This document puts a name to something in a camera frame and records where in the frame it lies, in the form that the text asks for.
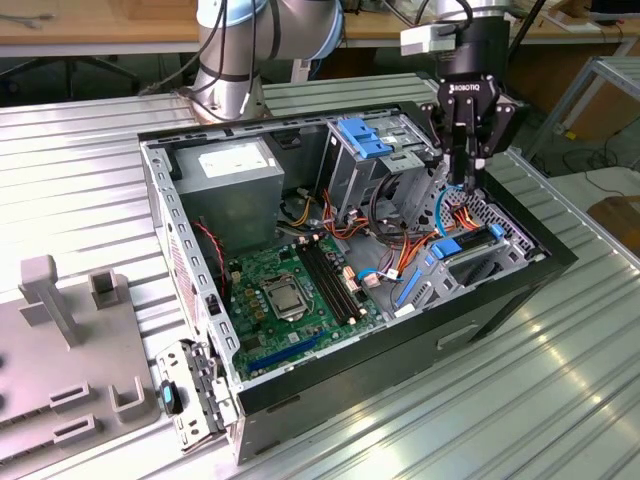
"metal workbench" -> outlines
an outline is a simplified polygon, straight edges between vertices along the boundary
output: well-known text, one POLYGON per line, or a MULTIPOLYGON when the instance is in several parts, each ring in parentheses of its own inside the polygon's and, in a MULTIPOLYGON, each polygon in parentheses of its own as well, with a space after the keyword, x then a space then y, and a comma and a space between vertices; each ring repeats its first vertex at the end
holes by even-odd
POLYGON ((538 129, 531 145, 525 149, 526 159, 531 160, 540 151, 549 139, 553 128, 562 120, 570 107, 580 111, 586 107, 593 96, 583 95, 583 93, 591 82, 593 84, 589 88, 609 82, 631 96, 633 100, 640 102, 640 57, 590 58, 538 129))
MULTIPOLYGON (((274 114, 433 98, 413 75, 265 93, 274 114)), ((17 296, 5 272, 21 256, 55 254, 62 283, 114 267, 156 382, 151 359, 188 331, 135 134, 193 123, 168 95, 0 110, 2 299, 17 296)), ((495 335, 242 467, 224 439, 183 457, 163 415, 32 478, 638 478, 638 261, 515 155, 491 171, 580 258, 495 335)))

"gray plastic holder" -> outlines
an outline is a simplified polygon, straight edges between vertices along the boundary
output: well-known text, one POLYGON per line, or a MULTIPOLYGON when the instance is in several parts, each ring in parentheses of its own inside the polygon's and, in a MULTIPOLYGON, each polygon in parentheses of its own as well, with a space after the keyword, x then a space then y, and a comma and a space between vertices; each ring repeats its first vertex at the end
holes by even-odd
POLYGON ((0 305, 0 480, 160 414, 127 279, 104 270, 58 290, 50 255, 24 260, 21 274, 24 299, 0 305))

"green circuit board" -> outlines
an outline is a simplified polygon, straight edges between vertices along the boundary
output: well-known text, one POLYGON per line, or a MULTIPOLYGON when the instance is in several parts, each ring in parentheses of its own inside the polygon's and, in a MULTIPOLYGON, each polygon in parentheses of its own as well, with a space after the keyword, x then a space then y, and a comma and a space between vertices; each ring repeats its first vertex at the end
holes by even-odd
MULTIPOLYGON (((346 266, 344 257, 332 238, 320 240, 318 246, 333 263, 340 263, 340 267, 346 266)), ((243 380, 255 378, 305 356, 312 356, 314 352, 385 323, 371 299, 361 301, 351 295, 358 308, 366 313, 355 324, 342 322, 341 325, 328 308, 295 247, 288 245, 262 250, 229 262, 229 269, 234 277, 229 316, 241 344, 233 361, 243 380), (273 298, 267 298, 270 295, 268 285, 281 279, 285 279, 289 287, 290 284, 296 284, 296 287, 291 288, 304 295, 307 308, 299 319, 292 321, 279 318, 273 298), (313 348, 305 347, 310 343, 313 348), (288 355, 288 352, 296 348, 304 351, 288 355), (282 352, 280 355, 286 355, 286 358, 264 368, 256 368, 256 361, 264 362, 279 352, 282 352)), ((346 281, 339 273, 333 274, 342 283, 346 281)), ((290 301, 287 304, 289 306, 296 299, 292 297, 283 301, 290 301)))

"robotic arm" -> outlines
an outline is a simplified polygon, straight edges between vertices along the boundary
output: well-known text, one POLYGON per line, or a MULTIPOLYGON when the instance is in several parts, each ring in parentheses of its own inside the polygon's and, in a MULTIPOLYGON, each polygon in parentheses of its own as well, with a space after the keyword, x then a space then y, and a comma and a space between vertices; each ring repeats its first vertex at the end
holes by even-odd
MULTIPOLYGON (((449 167, 449 183, 471 192, 525 117, 500 88, 511 0, 433 1, 436 23, 403 31, 401 51, 436 56, 438 104, 421 107, 427 135, 449 167)), ((340 43, 344 22, 340 0, 200 0, 197 16, 201 66, 190 97, 214 122, 263 115, 259 63, 324 58, 340 43)))
POLYGON ((190 96, 213 122, 262 116, 260 63, 324 58, 344 22, 340 0, 199 0, 197 18, 204 49, 190 96))
POLYGON ((509 50, 510 0, 437 0, 437 22, 405 30, 403 55, 433 53, 438 104, 422 105, 430 140, 449 166, 449 183, 483 185, 487 161, 505 151, 526 116, 501 91, 509 50))

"ram slot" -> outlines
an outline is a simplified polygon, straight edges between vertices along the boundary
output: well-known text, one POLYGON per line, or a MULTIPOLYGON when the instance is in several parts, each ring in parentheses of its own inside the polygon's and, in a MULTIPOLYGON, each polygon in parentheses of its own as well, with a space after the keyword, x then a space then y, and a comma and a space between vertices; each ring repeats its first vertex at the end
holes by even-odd
POLYGON ((358 306, 334 273, 332 266, 317 244, 299 247, 298 257, 339 325, 347 325, 350 319, 355 320, 362 316, 358 306))

